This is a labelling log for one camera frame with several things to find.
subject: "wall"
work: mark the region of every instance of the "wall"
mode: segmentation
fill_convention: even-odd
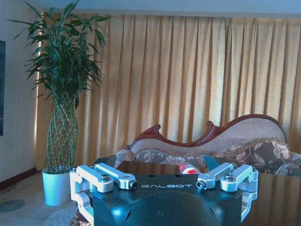
[[[25,48],[19,37],[24,26],[7,19],[26,20],[35,15],[19,0],[0,0],[0,40],[6,42],[4,130],[0,137],[0,181],[34,168],[34,127],[36,92],[27,80],[26,68],[33,47]]]

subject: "screw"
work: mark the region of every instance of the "screw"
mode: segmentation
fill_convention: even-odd
[[[228,174],[225,174],[225,180],[227,180],[227,181],[231,181],[231,180],[233,180],[233,174],[232,173],[228,173]]]
[[[129,189],[135,189],[138,187],[138,183],[137,183],[137,181],[132,180],[132,181],[130,181],[128,186],[129,186]]]
[[[204,181],[200,180],[196,183],[196,186],[197,186],[197,188],[203,190],[206,187],[206,183]]]
[[[107,173],[103,173],[102,175],[100,175],[100,181],[101,182],[107,182],[110,180],[110,176]]]

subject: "ceiling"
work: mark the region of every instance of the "ceiling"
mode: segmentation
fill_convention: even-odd
[[[72,0],[26,0],[36,8],[63,8]],[[80,0],[89,13],[301,18],[301,0]]]

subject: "metal bracket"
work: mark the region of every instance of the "metal bracket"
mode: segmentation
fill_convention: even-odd
[[[88,166],[78,166],[70,171],[71,199],[77,202],[80,213],[94,225],[94,213],[90,198],[84,191],[95,187],[101,193],[113,190],[113,179],[107,174],[101,174]]]
[[[246,218],[251,209],[253,200],[257,199],[258,171],[249,165],[242,165],[234,169],[230,163],[224,163],[208,173],[201,173],[198,176],[196,186],[200,189],[215,187],[220,180],[220,187],[225,192],[235,192],[238,188],[243,192],[241,222]]]
[[[118,169],[115,169],[104,163],[96,164],[95,170],[109,174],[120,189],[131,190],[137,188],[138,186],[136,178],[133,174],[121,172]]]
[[[196,186],[199,189],[212,189],[215,188],[215,183],[219,181],[225,174],[233,171],[234,165],[228,162],[216,167],[208,173],[200,173]]]

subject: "yellow curtain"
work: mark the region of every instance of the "yellow curtain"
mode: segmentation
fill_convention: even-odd
[[[103,29],[107,46],[95,58],[105,77],[80,98],[75,164],[114,154],[157,123],[165,137],[191,142],[207,120],[250,113],[279,120],[300,152],[301,20],[119,15]],[[38,169],[51,111],[38,100]]]

